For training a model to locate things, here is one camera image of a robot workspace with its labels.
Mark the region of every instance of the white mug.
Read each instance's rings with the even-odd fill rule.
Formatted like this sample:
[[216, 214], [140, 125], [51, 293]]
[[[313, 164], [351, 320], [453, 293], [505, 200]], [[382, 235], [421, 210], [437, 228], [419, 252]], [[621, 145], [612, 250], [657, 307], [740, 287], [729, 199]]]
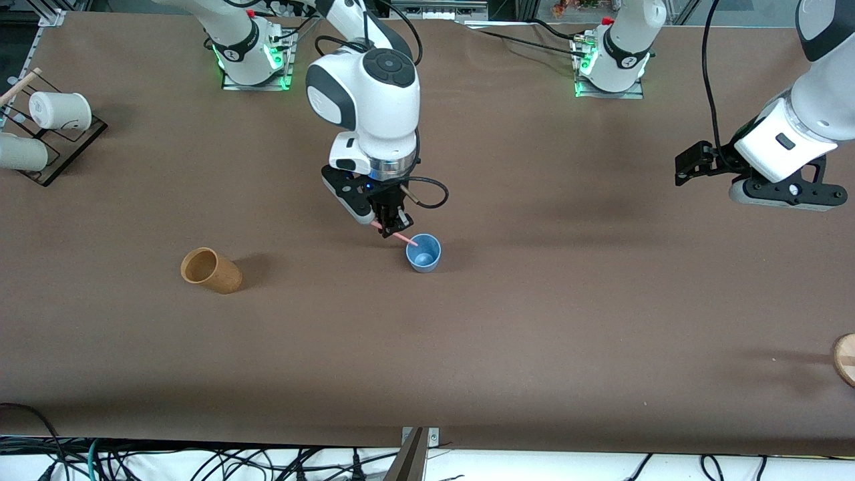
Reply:
[[51, 130], [87, 130], [92, 109], [79, 93], [35, 92], [30, 96], [30, 116], [39, 127]]
[[48, 148], [41, 140], [0, 133], [0, 168], [39, 171], [47, 164]]

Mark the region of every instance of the brown cup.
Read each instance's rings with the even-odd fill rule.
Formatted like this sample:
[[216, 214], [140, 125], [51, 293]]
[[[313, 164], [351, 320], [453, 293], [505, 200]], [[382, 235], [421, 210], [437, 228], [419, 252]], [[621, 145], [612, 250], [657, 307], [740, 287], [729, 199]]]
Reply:
[[181, 261], [181, 276], [220, 294], [231, 294], [244, 280], [238, 266], [207, 247], [193, 249]]

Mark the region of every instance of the brown table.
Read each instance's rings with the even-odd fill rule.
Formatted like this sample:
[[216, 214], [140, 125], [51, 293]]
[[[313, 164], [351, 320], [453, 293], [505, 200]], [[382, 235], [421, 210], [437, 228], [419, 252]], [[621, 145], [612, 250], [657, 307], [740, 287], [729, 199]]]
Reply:
[[[674, 187], [674, 155], [711, 139], [701, 29], [664, 29], [646, 99], [608, 101], [573, 97], [566, 56], [419, 22], [417, 172], [451, 200], [412, 208], [410, 233], [444, 250], [418, 275], [321, 183], [338, 130], [303, 93], [311, 39], [292, 91], [222, 92], [193, 18], [106, 15], [69, 14], [32, 64], [109, 130], [46, 189], [0, 175], [0, 398], [60, 434], [393, 445], [438, 425], [475, 448], [855, 448], [829, 356], [855, 330], [855, 205]], [[792, 30], [716, 29], [722, 135], [806, 66]], [[853, 152], [828, 181], [855, 186]], [[197, 246], [236, 259], [245, 289], [184, 283]], [[40, 432], [9, 413], [0, 430]]]

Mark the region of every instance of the white robot link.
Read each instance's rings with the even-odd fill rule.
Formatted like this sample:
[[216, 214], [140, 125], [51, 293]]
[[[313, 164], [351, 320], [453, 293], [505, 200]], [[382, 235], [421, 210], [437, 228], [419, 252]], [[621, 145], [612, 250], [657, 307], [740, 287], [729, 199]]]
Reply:
[[730, 198], [741, 204], [827, 211], [846, 202], [846, 189], [823, 177], [825, 155], [855, 139], [855, 3], [800, 0], [796, 29], [810, 70], [720, 150], [701, 141], [678, 156], [677, 186], [731, 173]]
[[587, 54], [579, 74], [604, 92], [625, 92], [644, 74], [653, 40], [668, 18], [662, 0], [623, 0], [611, 25], [587, 30], [571, 42]]
[[[258, 16], [250, 18], [222, 0], [155, 1], [196, 16], [232, 80], [255, 85], [276, 74], [268, 52], [281, 35], [278, 25]], [[419, 162], [421, 90], [412, 52], [362, 0], [303, 3], [345, 37], [339, 42], [341, 48], [315, 60], [306, 72], [312, 109], [345, 129], [333, 142], [322, 179], [359, 223], [376, 220], [380, 233], [388, 237], [413, 224], [404, 212], [405, 198], [427, 208], [439, 207], [447, 199], [446, 191], [438, 205], [425, 205], [407, 190], [410, 173]]]

